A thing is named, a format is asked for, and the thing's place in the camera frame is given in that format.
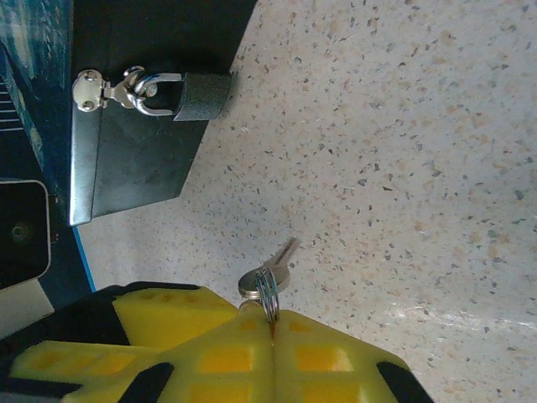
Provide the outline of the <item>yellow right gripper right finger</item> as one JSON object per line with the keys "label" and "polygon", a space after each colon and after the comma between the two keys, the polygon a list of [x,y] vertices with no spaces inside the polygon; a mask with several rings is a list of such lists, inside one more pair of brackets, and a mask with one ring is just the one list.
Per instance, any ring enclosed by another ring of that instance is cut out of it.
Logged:
{"label": "yellow right gripper right finger", "polygon": [[275,403],[435,403],[397,355],[293,311],[274,326]]}

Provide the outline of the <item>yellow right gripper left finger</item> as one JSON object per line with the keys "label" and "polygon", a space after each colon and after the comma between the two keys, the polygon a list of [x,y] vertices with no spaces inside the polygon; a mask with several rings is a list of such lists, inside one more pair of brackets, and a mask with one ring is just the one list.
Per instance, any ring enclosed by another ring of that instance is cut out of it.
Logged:
{"label": "yellow right gripper left finger", "polygon": [[274,403],[273,343],[263,311],[159,353],[136,375],[129,403]]}

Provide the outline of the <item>silver key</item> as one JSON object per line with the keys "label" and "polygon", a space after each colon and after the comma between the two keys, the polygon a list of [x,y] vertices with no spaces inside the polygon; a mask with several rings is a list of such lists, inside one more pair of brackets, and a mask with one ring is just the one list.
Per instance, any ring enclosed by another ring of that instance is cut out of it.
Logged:
{"label": "silver key", "polygon": [[290,283],[289,262],[299,245],[297,238],[288,239],[274,256],[238,281],[242,298],[259,303],[269,322],[275,321],[279,314],[279,293]]}

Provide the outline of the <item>black box with painting lid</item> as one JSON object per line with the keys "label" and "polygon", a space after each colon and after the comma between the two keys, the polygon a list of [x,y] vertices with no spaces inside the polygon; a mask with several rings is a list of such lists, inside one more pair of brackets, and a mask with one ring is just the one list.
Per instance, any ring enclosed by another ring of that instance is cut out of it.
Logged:
{"label": "black box with painting lid", "polygon": [[[211,121],[175,122],[110,101],[85,113],[72,86],[156,73],[231,73],[257,0],[0,0],[0,78],[71,226],[177,197]],[[149,88],[169,107],[181,83]]]}

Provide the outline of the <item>dark grey padlock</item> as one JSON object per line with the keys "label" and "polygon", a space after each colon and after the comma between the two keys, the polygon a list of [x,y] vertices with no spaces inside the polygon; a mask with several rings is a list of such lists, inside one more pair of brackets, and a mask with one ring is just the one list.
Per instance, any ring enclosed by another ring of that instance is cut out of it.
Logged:
{"label": "dark grey padlock", "polygon": [[[128,90],[128,98],[142,114],[150,117],[172,117],[175,122],[210,121],[216,119],[225,107],[232,89],[231,73],[156,73],[144,76]],[[181,83],[177,101],[169,107],[153,108],[146,105],[149,88],[161,83]]]}

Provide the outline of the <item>silver hasp latch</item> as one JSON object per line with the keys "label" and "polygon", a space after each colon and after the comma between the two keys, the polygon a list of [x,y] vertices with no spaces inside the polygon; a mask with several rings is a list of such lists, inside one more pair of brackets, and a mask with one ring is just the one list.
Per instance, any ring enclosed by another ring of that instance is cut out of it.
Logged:
{"label": "silver hasp latch", "polygon": [[106,108],[110,101],[119,103],[123,108],[134,109],[134,87],[145,72],[140,65],[132,66],[123,72],[123,80],[114,86],[97,70],[81,71],[72,86],[73,101],[85,113]]}

